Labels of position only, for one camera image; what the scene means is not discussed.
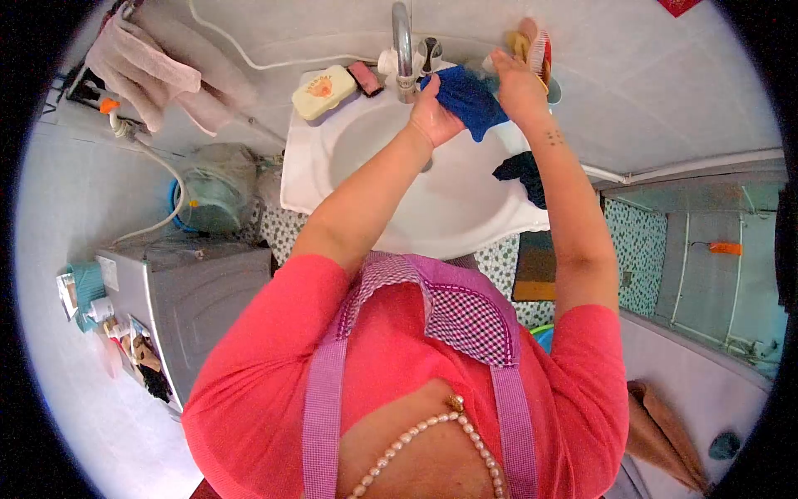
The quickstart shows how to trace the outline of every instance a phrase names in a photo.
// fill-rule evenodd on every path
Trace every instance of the red sweater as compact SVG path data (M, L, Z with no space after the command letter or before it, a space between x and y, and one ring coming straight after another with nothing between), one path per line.
M302 492L308 366L347 286L332 260L289 260L205 362L182 421L199 469L222 497ZM615 479L629 427L619 328L605 307L577 307L557 322L550 357L521 327L540 497L595 499ZM465 397L469 417L500 457L489 368L423 331L417 285L382 287L366 302L346 353L341 435L380 406L442 378Z

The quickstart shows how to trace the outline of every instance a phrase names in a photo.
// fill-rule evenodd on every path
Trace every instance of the pink sponge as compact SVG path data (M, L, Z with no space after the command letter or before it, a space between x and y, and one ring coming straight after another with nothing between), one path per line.
M363 61L357 61L346 68L352 78L357 82L358 88L363 91L366 97L374 97L383 89L377 75L371 72Z

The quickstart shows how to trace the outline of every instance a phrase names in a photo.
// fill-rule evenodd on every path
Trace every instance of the soap box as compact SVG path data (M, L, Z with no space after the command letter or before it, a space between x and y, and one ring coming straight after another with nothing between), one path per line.
M319 126L343 106L358 98L358 84L341 65L332 65L324 73L300 85L291 102L307 124Z

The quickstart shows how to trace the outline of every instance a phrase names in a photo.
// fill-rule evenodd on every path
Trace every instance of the chrome faucet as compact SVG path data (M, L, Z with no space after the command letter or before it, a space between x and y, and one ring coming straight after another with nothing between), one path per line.
M403 2L391 8L393 18L393 48L397 51L397 87L399 100L412 104L416 95L416 78L413 77L413 47L410 43L410 18Z

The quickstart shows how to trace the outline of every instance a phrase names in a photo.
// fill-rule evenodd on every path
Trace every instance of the woman's left hand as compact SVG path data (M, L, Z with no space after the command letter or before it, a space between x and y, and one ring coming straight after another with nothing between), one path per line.
M409 125L415 127L432 144L438 147L465 130L460 118L452 114L436 99L440 89L440 77L433 73L424 90L418 94Z

